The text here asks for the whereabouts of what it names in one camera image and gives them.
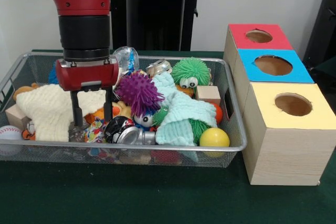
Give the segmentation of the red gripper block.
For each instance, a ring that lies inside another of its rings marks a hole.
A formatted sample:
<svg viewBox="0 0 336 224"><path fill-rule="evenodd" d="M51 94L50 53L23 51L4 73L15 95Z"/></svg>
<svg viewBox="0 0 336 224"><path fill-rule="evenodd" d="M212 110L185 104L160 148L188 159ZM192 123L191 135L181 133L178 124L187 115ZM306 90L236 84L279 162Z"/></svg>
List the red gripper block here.
<svg viewBox="0 0 336 224"><path fill-rule="evenodd" d="M79 106L78 92L105 89L106 100L103 105L104 120L112 119L112 86L116 84L119 66L116 61L104 64L99 61L88 62L85 66L72 67L69 61L56 62L56 75L59 85L70 91L72 112L75 127L82 127L82 109Z"/></svg>

